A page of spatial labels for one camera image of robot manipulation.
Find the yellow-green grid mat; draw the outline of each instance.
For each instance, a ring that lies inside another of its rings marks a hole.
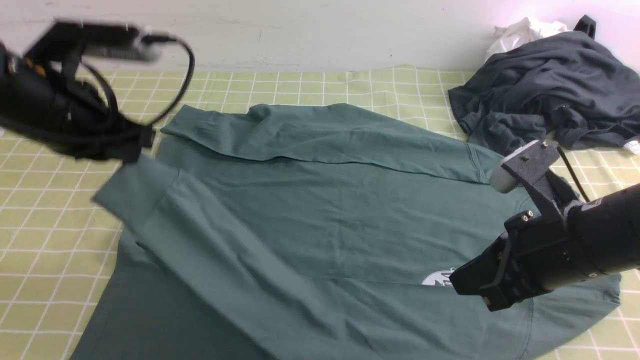
[[[106,77],[120,109],[145,121],[173,99],[183,75]],[[244,113],[258,103],[348,102],[464,140],[446,91],[471,75],[409,66],[348,73],[200,72],[183,103]],[[572,151],[569,158],[591,198],[640,182],[640,158],[630,152]],[[116,166],[63,159],[11,133],[0,137],[0,359],[59,360],[73,352],[115,264],[120,222],[90,198]],[[569,178],[561,164],[554,170]],[[640,274],[625,273],[622,288],[621,308],[544,359],[639,360]]]

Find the shirt cuff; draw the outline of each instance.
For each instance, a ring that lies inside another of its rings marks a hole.
[[[125,223],[145,221],[173,184],[179,169],[141,155],[123,165],[93,196],[93,201]]]

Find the clothing label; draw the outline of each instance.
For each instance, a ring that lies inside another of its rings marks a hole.
[[[625,147],[629,149],[629,151],[633,152],[634,154],[637,154],[638,152],[640,152],[640,143],[638,143],[637,140],[629,141],[628,143],[625,144]]]

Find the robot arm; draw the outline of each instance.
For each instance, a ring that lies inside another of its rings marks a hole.
[[[174,101],[151,123],[130,121],[118,111],[115,94],[85,54],[152,61],[154,44],[174,42],[189,54],[189,68]],[[56,70],[54,63],[60,64]],[[107,103],[91,84],[76,80],[84,66],[98,81]],[[0,44],[0,127],[44,143],[75,158],[132,162],[153,143],[153,125],[180,101],[189,86],[195,57],[190,47],[170,35],[146,34],[127,25],[58,21],[24,57]]]
[[[494,188],[524,186],[540,216],[524,211],[508,219],[495,242],[451,274],[458,294],[480,295],[496,311],[640,266],[640,184],[584,203],[549,170],[560,156],[566,161],[557,143],[535,141],[494,171]]]

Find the green long-sleeve shirt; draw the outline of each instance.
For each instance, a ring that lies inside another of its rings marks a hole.
[[[97,202],[126,224],[73,359],[530,359],[619,276],[490,313],[447,276],[535,208],[500,156],[345,104],[189,107]]]

